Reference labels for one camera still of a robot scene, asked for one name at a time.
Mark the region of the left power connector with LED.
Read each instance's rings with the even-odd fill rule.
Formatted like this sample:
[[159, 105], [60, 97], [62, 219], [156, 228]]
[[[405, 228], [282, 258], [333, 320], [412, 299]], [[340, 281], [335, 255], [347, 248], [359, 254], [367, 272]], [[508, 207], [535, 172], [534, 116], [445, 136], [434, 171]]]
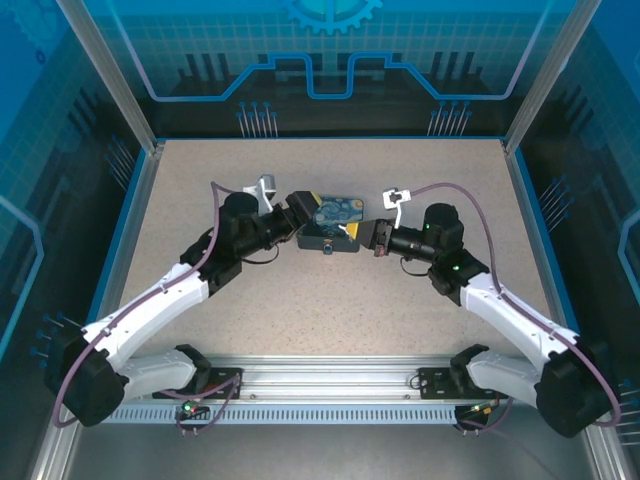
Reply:
[[186, 398], [180, 408], [178, 419], [180, 421], [203, 419], [210, 411], [206, 405], [202, 404], [205, 399], [203, 395], [192, 395]]

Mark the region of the starry night print box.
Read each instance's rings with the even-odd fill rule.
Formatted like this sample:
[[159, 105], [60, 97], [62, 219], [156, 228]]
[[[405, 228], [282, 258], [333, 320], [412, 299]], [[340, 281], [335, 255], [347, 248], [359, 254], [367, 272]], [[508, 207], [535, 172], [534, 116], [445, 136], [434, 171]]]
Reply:
[[345, 235], [337, 225], [359, 222], [364, 217], [364, 202], [358, 198], [322, 197], [313, 218], [296, 234], [301, 250], [320, 251], [326, 241], [333, 243], [334, 253], [358, 253], [360, 244]]

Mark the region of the aluminium side rail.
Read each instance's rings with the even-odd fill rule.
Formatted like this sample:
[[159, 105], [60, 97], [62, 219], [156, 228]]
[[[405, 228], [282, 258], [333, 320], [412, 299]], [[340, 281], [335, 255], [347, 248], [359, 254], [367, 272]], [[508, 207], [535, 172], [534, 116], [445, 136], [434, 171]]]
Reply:
[[119, 308], [165, 145], [166, 140], [161, 139], [153, 154], [144, 150], [140, 152], [89, 308], [86, 325], [101, 320]]
[[579, 333], [580, 326], [521, 149], [506, 153], [505, 159], [551, 318]]

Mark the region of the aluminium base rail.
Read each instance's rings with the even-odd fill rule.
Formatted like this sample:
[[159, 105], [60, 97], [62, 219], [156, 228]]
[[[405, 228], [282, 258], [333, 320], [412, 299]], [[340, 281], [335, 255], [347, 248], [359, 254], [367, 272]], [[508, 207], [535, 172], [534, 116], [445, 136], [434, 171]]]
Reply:
[[[491, 399], [423, 400], [417, 374], [421, 367], [447, 368], [442, 356], [209, 356], [216, 369], [242, 370], [236, 398], [267, 403], [395, 402], [401, 400], [469, 404]], [[487, 350], [472, 358], [466, 371], [481, 389], [490, 389], [528, 405], [542, 391], [543, 373], [529, 361]]]

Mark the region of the aluminium frame post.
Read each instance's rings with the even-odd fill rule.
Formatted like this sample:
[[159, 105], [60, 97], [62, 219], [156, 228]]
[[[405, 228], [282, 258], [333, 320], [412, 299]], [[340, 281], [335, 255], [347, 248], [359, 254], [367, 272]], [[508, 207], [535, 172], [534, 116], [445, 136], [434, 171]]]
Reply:
[[556, 81], [591, 23], [602, 0], [576, 0], [549, 54], [525, 96], [503, 141], [506, 157], [513, 157], [516, 149], [533, 124]]
[[157, 156], [158, 140], [133, 91], [82, 0], [55, 0], [145, 152]]

